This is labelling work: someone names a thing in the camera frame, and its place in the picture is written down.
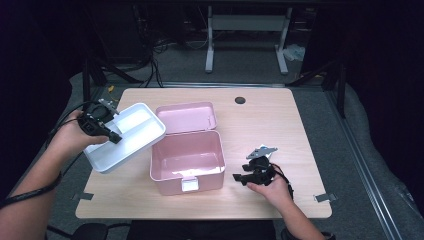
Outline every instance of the forearm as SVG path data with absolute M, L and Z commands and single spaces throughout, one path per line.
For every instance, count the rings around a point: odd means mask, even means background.
M 297 239 L 325 239 L 321 232 L 291 200 L 288 203 L 281 204 L 277 209 L 284 219 L 287 230 Z
M 28 172 L 12 196 L 37 190 L 52 184 L 65 159 L 46 152 Z M 0 210 L 0 238 L 44 239 L 55 191 L 13 203 Z

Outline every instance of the dark background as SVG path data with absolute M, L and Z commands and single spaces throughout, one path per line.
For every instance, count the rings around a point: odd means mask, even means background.
M 114 28 L 114 19 L 99 12 L 92 15 L 97 19 L 93 22 L 87 18 L 93 13 L 87 13 L 87 9 L 76 3 L 66 6 L 53 0 L 1 3 L 1 126 L 5 131 L 1 140 L 0 197 L 7 196 L 36 156 L 67 104 L 72 91 L 69 78 L 81 72 L 81 64 L 89 52 L 112 63 L 143 61 L 143 41 L 139 39 L 136 23 L 128 18 L 130 8 L 122 5 L 117 9 L 123 16 L 117 21 L 128 27 L 123 29 Z M 348 83 L 367 111 L 373 143 L 391 171 L 407 185 L 421 213 L 424 212 L 423 9 L 420 1 L 376 0 L 354 10 L 322 8 L 302 68 L 304 72 L 311 71 L 334 57 L 344 57 Z M 110 11 L 106 7 L 100 10 L 104 14 Z M 157 20 L 155 28 L 167 31 L 173 41 L 181 43 L 185 41 L 185 29 L 175 22 L 172 26 L 160 21 L 164 14 L 171 17 L 171 12 L 173 19 L 199 17 L 190 15 L 187 8 L 180 10 L 187 13 L 153 8 L 141 14 L 144 17 L 151 14 Z M 95 28 L 98 23 L 112 25 Z M 120 34 L 107 35 L 110 31 Z M 103 41 L 129 44 L 105 49 L 105 42 L 101 42 L 98 34 L 106 34 Z

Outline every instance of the pink container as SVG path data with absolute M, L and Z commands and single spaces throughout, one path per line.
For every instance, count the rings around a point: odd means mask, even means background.
M 152 147 L 150 176 L 162 195 L 222 188 L 225 161 L 212 103 L 162 106 L 166 135 Z

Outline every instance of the human hand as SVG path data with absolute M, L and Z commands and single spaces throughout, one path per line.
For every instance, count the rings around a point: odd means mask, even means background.
M 61 159 L 68 160 L 83 151 L 87 146 L 105 143 L 107 136 L 89 136 L 84 133 L 77 121 L 82 111 L 69 114 L 65 124 L 60 127 L 46 151 L 55 152 Z
M 274 166 L 274 170 L 282 174 L 279 167 Z M 278 174 L 275 174 L 274 180 L 268 186 L 251 182 L 248 182 L 246 186 L 263 195 L 277 209 L 288 203 L 293 203 L 286 181 Z

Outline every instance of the desk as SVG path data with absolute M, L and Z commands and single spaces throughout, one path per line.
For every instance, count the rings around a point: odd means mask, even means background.
M 237 104 L 236 97 L 244 97 Z M 151 150 L 138 152 L 109 174 L 92 172 L 76 210 L 79 218 L 123 219 L 273 219 L 279 213 L 259 194 L 235 182 L 246 156 L 261 144 L 277 147 L 271 161 L 280 165 L 294 188 L 296 204 L 309 218 L 331 215 L 328 202 L 314 195 L 325 189 L 293 95 L 283 88 L 127 89 L 118 110 L 144 102 L 153 111 L 162 105 L 210 101 L 214 105 L 226 161 L 219 190 L 161 196 L 150 178 Z

